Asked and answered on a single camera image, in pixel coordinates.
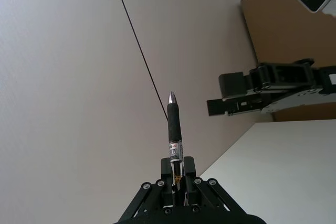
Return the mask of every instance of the silver pen tip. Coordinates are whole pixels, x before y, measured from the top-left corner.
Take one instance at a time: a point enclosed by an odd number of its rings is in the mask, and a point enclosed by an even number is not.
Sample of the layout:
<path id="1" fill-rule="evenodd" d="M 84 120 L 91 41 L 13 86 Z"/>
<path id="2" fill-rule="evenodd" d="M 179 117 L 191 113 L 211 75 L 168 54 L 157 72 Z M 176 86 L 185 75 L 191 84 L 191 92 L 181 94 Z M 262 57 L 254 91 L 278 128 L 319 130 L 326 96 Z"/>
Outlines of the silver pen tip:
<path id="1" fill-rule="evenodd" d="M 173 91 L 169 93 L 168 104 L 170 103 L 177 103 L 176 97 Z"/>

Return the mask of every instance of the brown cardboard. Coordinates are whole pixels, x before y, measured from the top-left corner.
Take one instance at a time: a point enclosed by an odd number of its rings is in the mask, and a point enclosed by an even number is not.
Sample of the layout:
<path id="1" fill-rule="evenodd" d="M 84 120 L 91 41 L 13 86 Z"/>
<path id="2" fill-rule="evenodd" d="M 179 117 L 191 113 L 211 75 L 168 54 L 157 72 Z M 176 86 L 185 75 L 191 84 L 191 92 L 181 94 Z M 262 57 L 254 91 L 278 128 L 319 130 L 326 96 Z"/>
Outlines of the brown cardboard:
<path id="1" fill-rule="evenodd" d="M 336 18 L 311 13 L 297 0 L 242 0 L 259 62 L 315 59 L 315 67 L 336 65 Z M 336 119 L 336 103 L 300 106 L 274 113 L 276 121 Z"/>

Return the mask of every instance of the pen label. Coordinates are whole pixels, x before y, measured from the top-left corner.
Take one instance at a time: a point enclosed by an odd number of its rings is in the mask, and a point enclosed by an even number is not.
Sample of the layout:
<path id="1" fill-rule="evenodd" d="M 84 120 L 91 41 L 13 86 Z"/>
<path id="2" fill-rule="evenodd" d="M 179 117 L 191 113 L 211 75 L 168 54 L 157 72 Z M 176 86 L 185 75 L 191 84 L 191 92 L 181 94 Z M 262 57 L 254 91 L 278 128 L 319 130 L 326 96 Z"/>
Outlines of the pen label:
<path id="1" fill-rule="evenodd" d="M 172 143 L 169 145 L 170 162 L 183 161 L 182 142 Z"/>

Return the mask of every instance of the black line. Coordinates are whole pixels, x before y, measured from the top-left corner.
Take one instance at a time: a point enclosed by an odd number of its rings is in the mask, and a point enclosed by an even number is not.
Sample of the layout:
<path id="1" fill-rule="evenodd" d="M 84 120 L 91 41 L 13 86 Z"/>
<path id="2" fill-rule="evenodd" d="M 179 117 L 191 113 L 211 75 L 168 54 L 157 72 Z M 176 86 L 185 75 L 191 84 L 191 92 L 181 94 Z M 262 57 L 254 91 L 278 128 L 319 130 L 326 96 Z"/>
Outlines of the black line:
<path id="1" fill-rule="evenodd" d="M 164 106 L 163 106 L 163 104 L 162 104 L 161 98 L 160 98 L 160 96 L 159 96 L 159 92 L 157 91 L 158 89 L 157 89 L 157 88 L 156 88 L 156 86 L 155 86 L 155 83 L 154 83 L 154 80 L 153 80 L 152 74 L 151 74 L 151 72 L 150 72 L 150 70 L 149 70 L 149 67 L 148 67 L 147 61 L 146 61 L 146 59 L 145 59 L 145 56 L 144 56 L 144 54 L 143 54 L 142 48 L 141 48 L 141 46 L 140 46 L 140 43 L 139 43 L 139 40 L 138 40 L 138 37 L 137 37 L 137 34 L 135 33 L 135 30 L 134 30 L 134 27 L 133 27 L 133 24 L 132 24 L 132 21 L 131 21 L 130 15 L 128 14 L 128 11 L 127 11 L 127 9 L 126 9 L 125 2 L 124 2 L 124 0 L 121 0 L 121 2 L 122 2 L 122 5 L 124 6 L 124 9 L 125 9 L 125 12 L 126 12 L 126 15 L 127 15 L 128 21 L 130 22 L 130 25 L 131 25 L 131 27 L 132 27 L 133 34 L 134 34 L 134 36 L 135 36 L 135 39 L 136 39 L 136 43 L 138 43 L 138 47 L 139 47 L 139 49 L 140 49 L 140 52 L 141 52 L 141 55 L 142 55 L 143 61 L 144 61 L 144 62 L 145 62 L 145 64 L 146 64 L 147 71 L 148 71 L 148 73 L 149 73 L 149 76 L 150 76 L 150 78 L 151 78 L 151 80 L 152 80 L 152 83 L 153 83 L 154 89 L 155 89 L 155 91 L 156 91 L 157 98 L 159 99 L 159 101 L 160 101 L 160 103 L 161 103 L 162 110 L 163 110 L 163 112 L 164 112 L 164 115 L 165 115 L 166 119 L 168 120 L 168 117 L 167 117 L 166 111 L 165 111 L 165 109 L 164 109 Z"/>

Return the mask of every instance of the pen grip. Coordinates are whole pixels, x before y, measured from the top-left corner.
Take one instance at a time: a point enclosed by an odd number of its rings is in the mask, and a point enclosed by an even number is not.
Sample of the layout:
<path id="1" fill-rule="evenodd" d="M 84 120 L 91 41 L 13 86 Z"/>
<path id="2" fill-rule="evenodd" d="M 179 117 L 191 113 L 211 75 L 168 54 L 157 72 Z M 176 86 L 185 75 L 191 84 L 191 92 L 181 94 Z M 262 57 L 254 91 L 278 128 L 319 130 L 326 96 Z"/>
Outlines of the pen grip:
<path id="1" fill-rule="evenodd" d="M 170 103 L 167 106 L 169 143 L 182 141 L 178 107 L 177 103 Z"/>

